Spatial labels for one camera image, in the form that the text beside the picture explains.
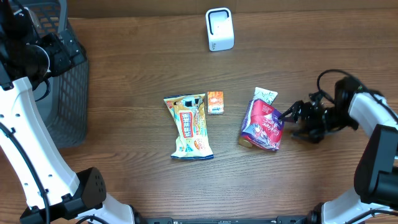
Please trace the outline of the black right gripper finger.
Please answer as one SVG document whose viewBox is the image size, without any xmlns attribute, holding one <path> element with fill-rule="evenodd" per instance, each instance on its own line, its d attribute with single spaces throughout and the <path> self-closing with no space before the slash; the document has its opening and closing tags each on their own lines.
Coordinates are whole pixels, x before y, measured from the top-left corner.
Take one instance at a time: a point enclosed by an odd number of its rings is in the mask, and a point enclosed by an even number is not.
<svg viewBox="0 0 398 224">
<path fill-rule="evenodd" d="M 313 140 L 311 129 L 303 128 L 292 132 L 292 137 L 299 140 Z"/>
<path fill-rule="evenodd" d="M 296 101 L 287 111 L 283 112 L 278 117 L 278 120 L 289 123 L 297 123 L 301 115 L 302 115 L 302 100 Z"/>
</svg>

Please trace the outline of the orange tissue pack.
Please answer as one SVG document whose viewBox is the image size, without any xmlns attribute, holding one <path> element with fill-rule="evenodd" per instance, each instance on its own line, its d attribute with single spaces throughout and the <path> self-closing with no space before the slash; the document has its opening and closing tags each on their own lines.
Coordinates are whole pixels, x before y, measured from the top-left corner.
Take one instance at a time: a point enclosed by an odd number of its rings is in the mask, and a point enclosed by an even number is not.
<svg viewBox="0 0 398 224">
<path fill-rule="evenodd" d="M 208 114 L 224 113 L 224 94 L 222 91 L 209 91 L 208 98 Z"/>
</svg>

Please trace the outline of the yellow snack bag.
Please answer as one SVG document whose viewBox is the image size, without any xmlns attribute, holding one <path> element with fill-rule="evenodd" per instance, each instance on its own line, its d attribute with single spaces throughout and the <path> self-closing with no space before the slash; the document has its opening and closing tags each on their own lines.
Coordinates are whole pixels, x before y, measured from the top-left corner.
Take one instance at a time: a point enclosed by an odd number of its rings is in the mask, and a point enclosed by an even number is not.
<svg viewBox="0 0 398 224">
<path fill-rule="evenodd" d="M 166 96 L 164 103 L 176 124 L 178 137 L 172 159 L 207 160 L 214 158 L 208 141 L 205 94 Z"/>
</svg>

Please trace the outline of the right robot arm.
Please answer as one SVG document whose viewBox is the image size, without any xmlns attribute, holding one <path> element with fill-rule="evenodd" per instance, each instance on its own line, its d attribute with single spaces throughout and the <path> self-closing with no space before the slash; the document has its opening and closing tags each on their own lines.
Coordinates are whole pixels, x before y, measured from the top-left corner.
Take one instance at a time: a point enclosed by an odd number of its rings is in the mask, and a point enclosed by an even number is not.
<svg viewBox="0 0 398 224">
<path fill-rule="evenodd" d="M 338 198 L 320 203 L 304 223 L 364 223 L 376 215 L 397 215 L 397 114 L 384 96 L 370 90 L 357 78 L 344 77 L 335 84 L 332 106 L 325 108 L 323 90 L 309 95 L 310 101 L 295 102 L 280 115 L 282 121 L 303 126 L 293 137 L 318 143 L 327 134 L 345 127 L 363 128 L 369 137 L 354 173 L 354 185 Z"/>
</svg>

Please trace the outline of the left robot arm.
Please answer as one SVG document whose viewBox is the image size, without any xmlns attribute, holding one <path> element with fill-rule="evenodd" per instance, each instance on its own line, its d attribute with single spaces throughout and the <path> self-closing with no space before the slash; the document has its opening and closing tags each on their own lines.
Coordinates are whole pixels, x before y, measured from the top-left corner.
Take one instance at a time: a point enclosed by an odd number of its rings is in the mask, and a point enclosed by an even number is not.
<svg viewBox="0 0 398 224">
<path fill-rule="evenodd" d="M 58 32 L 40 36 L 40 21 L 24 6 L 1 2 L 1 148 L 25 193 L 21 223 L 140 223 L 132 206 L 106 191 L 100 171 L 74 172 L 60 155 L 37 109 L 34 90 L 85 63 L 83 46 L 67 29 L 60 2 Z"/>
</svg>

